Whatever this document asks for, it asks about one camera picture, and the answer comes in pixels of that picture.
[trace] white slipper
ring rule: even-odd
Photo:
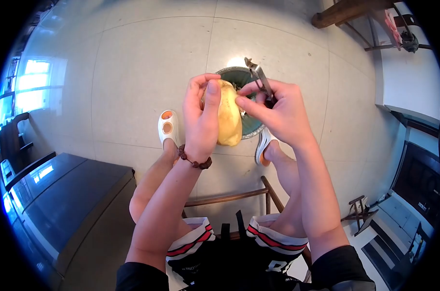
[[[160,142],[162,143],[162,149],[163,142],[167,138],[171,138],[175,142],[177,147],[180,145],[178,139],[178,118],[176,117],[176,113],[173,110],[168,109],[162,112],[159,117],[158,129]]]
[[[264,128],[264,130],[259,133],[259,144],[255,152],[256,164],[264,167],[268,167],[270,165],[270,161],[265,160],[264,151],[269,143],[274,139],[278,140],[274,135],[272,135],[272,133],[270,133],[270,131],[268,131],[268,128]]]

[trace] vegetable peeler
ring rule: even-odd
[[[277,99],[275,98],[275,94],[273,93],[272,88],[270,87],[270,84],[268,83],[268,80],[265,77],[264,71],[262,71],[262,67],[260,67],[257,64],[254,64],[252,62],[252,59],[248,59],[247,57],[244,58],[244,61],[246,62],[246,67],[249,69],[249,72],[251,73],[251,77],[255,78],[255,83],[257,87],[266,96],[265,106],[267,106],[267,108],[270,109],[273,108],[275,103],[277,102]]]

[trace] potato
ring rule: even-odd
[[[233,85],[225,80],[217,80],[221,89],[221,101],[219,106],[219,137],[217,144],[229,145],[231,147],[237,145],[242,137],[241,113],[238,105],[235,103],[236,90]]]

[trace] hand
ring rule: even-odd
[[[258,92],[256,102],[247,97],[238,97],[236,104],[267,126],[279,140],[293,148],[313,138],[299,86],[271,79],[268,79],[268,82],[278,100],[273,109],[265,107],[266,96],[260,92],[255,82],[245,85],[238,94],[246,96]]]
[[[189,80],[183,103],[188,159],[205,162],[213,152],[219,136],[218,111],[221,100],[220,75],[205,73]],[[200,100],[205,95],[204,106]]]

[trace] wooden bead bracelet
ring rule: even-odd
[[[191,164],[193,164],[193,168],[199,168],[201,170],[208,169],[210,165],[212,165],[212,159],[209,157],[205,162],[198,163],[196,161],[190,161],[188,160],[188,156],[185,153],[185,144],[182,144],[180,147],[178,147],[178,155],[180,158],[184,161],[188,161]]]

